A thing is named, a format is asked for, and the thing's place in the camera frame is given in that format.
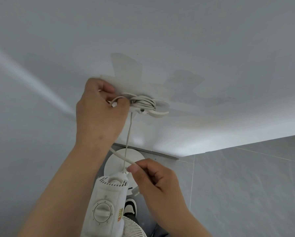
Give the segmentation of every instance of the pants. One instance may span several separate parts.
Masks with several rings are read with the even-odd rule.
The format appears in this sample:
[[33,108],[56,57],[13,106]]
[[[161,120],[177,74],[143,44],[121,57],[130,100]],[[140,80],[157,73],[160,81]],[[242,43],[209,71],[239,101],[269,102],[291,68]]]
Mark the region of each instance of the pants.
[[[135,223],[139,224],[138,220],[135,217],[135,215],[126,214],[124,216],[128,217],[129,219],[133,220]],[[168,232],[166,230],[164,230],[159,225],[157,225],[156,229],[155,229],[155,231],[153,233],[153,237],[170,237],[170,235],[168,234]]]

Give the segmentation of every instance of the sticker label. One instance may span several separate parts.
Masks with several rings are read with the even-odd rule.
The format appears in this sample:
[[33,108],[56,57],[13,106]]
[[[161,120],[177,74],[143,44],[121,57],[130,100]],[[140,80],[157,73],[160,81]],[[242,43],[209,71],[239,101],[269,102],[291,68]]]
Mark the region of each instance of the sticker label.
[[121,220],[123,208],[119,210],[118,221]]

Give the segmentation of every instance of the black and white sneaker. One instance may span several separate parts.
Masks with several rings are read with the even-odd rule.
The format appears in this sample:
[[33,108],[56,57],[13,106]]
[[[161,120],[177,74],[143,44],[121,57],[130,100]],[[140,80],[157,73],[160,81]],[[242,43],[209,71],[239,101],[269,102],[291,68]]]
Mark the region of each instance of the black and white sneaker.
[[136,203],[134,199],[127,199],[124,205],[124,216],[134,215],[136,217]]

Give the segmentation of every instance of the white cable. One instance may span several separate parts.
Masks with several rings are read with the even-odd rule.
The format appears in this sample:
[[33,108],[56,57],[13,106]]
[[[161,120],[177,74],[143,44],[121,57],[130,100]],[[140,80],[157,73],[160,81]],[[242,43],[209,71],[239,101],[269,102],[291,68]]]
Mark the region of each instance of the white cable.
[[[125,97],[124,96],[118,96],[118,97],[114,98],[110,102],[110,105],[112,105],[119,98],[125,98]],[[131,97],[130,98],[130,106],[134,106],[134,107],[137,107],[137,108],[140,108],[140,109],[156,110],[156,102],[152,98],[149,98],[147,96],[134,96],[134,97]],[[125,151],[124,156],[117,153],[113,148],[110,148],[110,151],[115,156],[119,157],[120,159],[122,159],[124,161],[123,162],[123,170],[125,168],[125,163],[126,162],[128,162],[130,164],[135,164],[135,162],[133,162],[133,161],[126,158],[131,126],[132,126],[132,112],[131,112],[131,115],[130,115],[130,126],[129,126],[128,135],[127,135],[126,151]]]

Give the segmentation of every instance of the fingernail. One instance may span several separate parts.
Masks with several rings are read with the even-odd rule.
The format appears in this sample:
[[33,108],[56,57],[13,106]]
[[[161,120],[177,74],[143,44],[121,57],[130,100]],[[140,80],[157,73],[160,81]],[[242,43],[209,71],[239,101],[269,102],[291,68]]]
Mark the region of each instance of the fingernail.
[[127,168],[127,171],[131,172],[131,173],[135,173],[139,170],[139,166],[136,164],[132,164]]

